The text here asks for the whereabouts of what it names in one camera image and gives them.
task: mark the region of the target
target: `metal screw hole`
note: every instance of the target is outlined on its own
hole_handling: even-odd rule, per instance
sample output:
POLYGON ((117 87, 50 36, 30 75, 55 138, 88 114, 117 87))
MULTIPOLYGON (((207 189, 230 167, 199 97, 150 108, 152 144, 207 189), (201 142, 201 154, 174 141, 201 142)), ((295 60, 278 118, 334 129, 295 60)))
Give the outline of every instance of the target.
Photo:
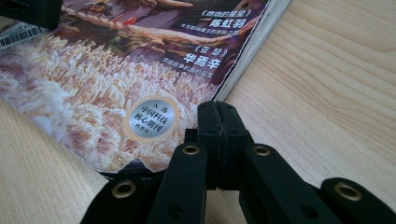
POLYGON ((266 147, 255 147, 254 152, 256 152, 258 156, 268 156, 271 153, 271 151, 266 147))
POLYGON ((198 154, 199 148, 198 147, 184 147, 183 150, 184 154, 187 155, 195 155, 198 154))
POLYGON ((131 180, 123 180, 113 187, 111 194, 113 194, 115 198, 123 199, 133 195, 135 191, 136 184, 134 182, 131 180))
POLYGON ((342 196, 343 198, 346 198, 350 201, 357 202, 357 201, 360 201, 362 198, 361 193, 357 189, 349 186, 348 184, 342 183, 342 182, 334 185, 334 190, 340 196, 342 196))

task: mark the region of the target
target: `circular label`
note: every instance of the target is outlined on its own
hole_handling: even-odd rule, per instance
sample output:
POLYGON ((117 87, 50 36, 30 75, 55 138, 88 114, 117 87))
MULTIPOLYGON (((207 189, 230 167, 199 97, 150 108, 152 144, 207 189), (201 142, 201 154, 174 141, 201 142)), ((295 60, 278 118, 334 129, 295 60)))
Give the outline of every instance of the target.
POLYGON ((168 131, 174 119, 172 106, 162 100, 149 100, 134 109, 128 125, 137 136, 152 138, 168 131))

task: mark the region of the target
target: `wood grain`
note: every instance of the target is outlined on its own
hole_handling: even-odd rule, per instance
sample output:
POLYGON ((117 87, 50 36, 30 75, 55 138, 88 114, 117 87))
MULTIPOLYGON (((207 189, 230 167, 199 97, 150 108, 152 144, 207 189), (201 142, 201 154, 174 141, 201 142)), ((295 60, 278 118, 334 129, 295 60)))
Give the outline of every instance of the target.
MULTIPOLYGON (((357 181, 396 210, 396 5, 293 0, 226 102, 307 182, 357 181)), ((106 183, 0 100, 0 223, 79 223, 106 183)), ((208 192, 206 223, 244 223, 208 192)))

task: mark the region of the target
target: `black object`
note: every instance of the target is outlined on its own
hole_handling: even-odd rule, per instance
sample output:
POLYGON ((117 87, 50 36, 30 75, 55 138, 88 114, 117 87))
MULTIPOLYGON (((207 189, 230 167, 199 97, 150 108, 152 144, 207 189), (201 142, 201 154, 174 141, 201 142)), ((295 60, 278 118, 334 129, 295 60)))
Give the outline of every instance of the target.
POLYGON ((0 0, 0 15, 53 30, 61 7, 62 0, 0 0))
POLYGON ((110 180, 81 223, 204 223, 205 193, 215 188, 240 191, 247 223, 396 223, 357 183, 305 183, 272 147, 254 144, 235 108, 221 102, 199 105, 198 128, 186 130, 165 173, 110 180))

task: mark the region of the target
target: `book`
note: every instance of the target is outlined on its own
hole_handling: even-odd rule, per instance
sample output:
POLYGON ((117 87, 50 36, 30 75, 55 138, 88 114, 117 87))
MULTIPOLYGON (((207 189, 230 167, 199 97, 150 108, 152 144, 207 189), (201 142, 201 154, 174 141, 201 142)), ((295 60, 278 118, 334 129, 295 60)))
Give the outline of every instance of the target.
POLYGON ((102 174, 166 169, 290 0, 64 0, 48 31, 0 18, 0 96, 102 174))

